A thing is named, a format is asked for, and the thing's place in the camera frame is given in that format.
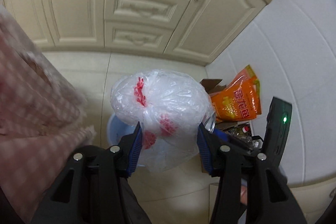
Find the drawer front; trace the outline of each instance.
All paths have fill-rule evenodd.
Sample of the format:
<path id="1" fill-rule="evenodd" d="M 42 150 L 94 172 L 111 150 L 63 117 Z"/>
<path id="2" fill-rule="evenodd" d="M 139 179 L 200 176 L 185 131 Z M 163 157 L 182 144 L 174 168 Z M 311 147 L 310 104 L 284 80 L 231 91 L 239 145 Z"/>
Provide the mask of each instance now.
<path id="1" fill-rule="evenodd" d="M 189 0 L 105 0 L 105 20 L 175 29 Z"/>
<path id="2" fill-rule="evenodd" d="M 163 53 L 173 31 L 129 23 L 105 22 L 105 47 Z"/>

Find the knotted plastic bag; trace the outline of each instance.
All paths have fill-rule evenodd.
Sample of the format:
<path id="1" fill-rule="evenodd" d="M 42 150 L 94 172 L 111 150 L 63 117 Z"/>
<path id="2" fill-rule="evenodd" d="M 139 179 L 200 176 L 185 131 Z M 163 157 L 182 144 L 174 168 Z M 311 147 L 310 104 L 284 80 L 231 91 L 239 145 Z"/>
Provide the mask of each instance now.
<path id="1" fill-rule="evenodd" d="M 112 88 L 111 105 L 124 123 L 141 123 L 139 164 L 152 172 L 168 170 L 195 156 L 198 126 L 214 112 L 201 84 L 169 70 L 139 72 L 120 79 Z"/>

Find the checkered cloth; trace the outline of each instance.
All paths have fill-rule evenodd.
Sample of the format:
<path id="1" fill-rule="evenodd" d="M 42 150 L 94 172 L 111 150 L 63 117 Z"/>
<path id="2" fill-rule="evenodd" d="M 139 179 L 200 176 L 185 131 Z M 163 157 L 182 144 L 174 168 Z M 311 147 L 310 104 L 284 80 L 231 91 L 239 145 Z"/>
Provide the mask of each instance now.
<path id="1" fill-rule="evenodd" d="M 77 147 L 85 98 L 0 6 L 0 186 L 25 223 Z"/>

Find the tiled wall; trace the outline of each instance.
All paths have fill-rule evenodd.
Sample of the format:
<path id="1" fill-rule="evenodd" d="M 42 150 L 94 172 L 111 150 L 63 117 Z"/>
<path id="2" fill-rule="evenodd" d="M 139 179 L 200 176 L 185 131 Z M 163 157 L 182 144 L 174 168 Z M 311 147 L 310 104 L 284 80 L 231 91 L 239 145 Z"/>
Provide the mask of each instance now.
<path id="1" fill-rule="evenodd" d="M 293 104 L 282 166 L 289 184 L 336 175 L 336 0 L 273 0 L 206 67 L 228 84 L 251 64 L 261 81 L 265 133 L 273 96 Z"/>

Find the orange package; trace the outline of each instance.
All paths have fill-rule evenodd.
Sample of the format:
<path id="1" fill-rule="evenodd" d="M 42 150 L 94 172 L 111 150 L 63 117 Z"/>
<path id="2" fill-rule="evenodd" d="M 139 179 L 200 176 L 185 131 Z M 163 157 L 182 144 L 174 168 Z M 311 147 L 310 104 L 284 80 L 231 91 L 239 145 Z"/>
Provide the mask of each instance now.
<path id="1" fill-rule="evenodd" d="M 246 66 L 223 91 L 210 94 L 218 120 L 245 121 L 261 114 L 260 82 L 251 66 Z"/>

